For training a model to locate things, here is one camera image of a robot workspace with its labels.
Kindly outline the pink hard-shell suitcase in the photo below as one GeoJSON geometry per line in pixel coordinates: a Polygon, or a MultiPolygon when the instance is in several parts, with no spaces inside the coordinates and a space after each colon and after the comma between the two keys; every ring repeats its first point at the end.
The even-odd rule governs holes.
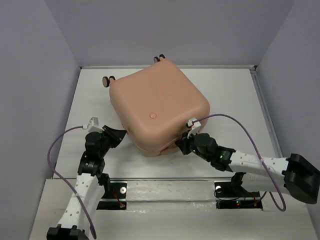
{"type": "Polygon", "coordinates": [[[176,148],[190,119],[210,113],[201,91],[163,54],[153,65],[116,79],[104,76],[110,102],[131,141],[148,157],[176,148]]]}

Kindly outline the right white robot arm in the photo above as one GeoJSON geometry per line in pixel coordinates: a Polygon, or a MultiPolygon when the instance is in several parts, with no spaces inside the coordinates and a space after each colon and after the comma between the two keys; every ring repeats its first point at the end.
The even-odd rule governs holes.
{"type": "Polygon", "coordinates": [[[235,196],[248,192],[280,192],[314,205],[320,190],[320,171],[303,156],[263,157],[220,146],[207,133],[182,135],[175,144],[183,155],[193,153],[221,172],[231,172],[235,196]]]}

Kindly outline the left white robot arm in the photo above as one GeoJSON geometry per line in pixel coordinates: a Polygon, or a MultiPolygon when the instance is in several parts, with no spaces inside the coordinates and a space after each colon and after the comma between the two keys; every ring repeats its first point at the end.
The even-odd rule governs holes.
{"type": "Polygon", "coordinates": [[[104,173],[105,155],[116,148],[125,138],[127,131],[113,129],[108,126],[90,127],[85,136],[84,152],[80,158],[75,184],[62,176],[51,162],[52,146],[47,151],[47,164],[55,175],[63,180],[71,189],[72,195],[67,207],[55,227],[46,233],[48,240],[88,240],[97,239],[97,231],[93,217],[102,198],[111,191],[111,179],[104,173]]]}

